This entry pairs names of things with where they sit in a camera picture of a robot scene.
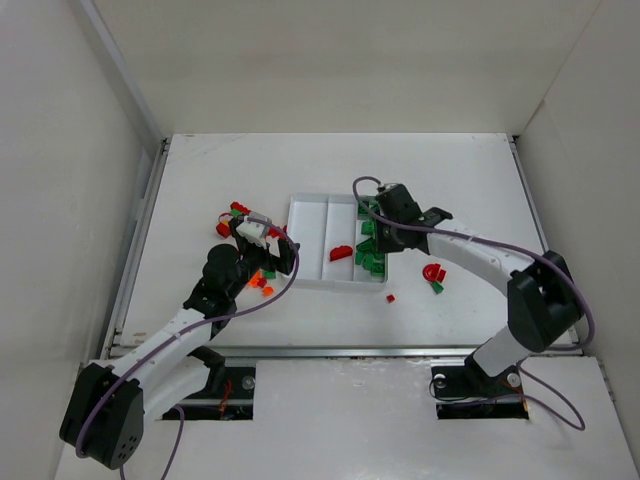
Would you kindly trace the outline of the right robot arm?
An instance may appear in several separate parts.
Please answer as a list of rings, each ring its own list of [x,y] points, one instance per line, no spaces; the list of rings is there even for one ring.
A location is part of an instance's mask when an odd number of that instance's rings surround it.
[[[490,396],[516,364],[552,346],[584,315],[564,258],[485,239],[445,210],[423,211],[402,184],[380,185],[375,197],[377,248],[419,250],[448,260],[497,289],[507,301],[507,323],[476,348],[461,376],[472,396]]]

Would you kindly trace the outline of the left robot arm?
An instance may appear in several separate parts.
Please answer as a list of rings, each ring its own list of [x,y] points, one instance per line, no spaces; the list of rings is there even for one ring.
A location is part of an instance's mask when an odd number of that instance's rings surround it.
[[[259,270],[296,276],[299,244],[284,236],[278,248],[273,255],[242,238],[213,247],[191,294],[160,331],[115,361],[92,362],[79,373],[60,439],[78,457],[116,470],[138,448],[146,423],[194,393],[218,390],[225,359],[207,344],[240,315],[236,299]]]

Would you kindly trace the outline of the red arch lego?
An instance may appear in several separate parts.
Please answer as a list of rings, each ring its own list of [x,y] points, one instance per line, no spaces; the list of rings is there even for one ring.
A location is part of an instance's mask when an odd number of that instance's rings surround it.
[[[353,255],[353,248],[349,245],[341,245],[335,248],[332,248],[329,252],[329,261],[335,262],[338,260],[342,260]]]

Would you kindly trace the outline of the small red lego piece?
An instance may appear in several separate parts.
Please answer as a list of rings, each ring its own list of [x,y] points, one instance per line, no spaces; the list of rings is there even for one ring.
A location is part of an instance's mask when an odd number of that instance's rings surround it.
[[[229,210],[218,216],[218,223],[215,228],[216,233],[223,239],[229,238],[231,236],[231,220],[242,215],[248,215],[250,212],[251,210],[245,205],[237,201],[232,202]]]

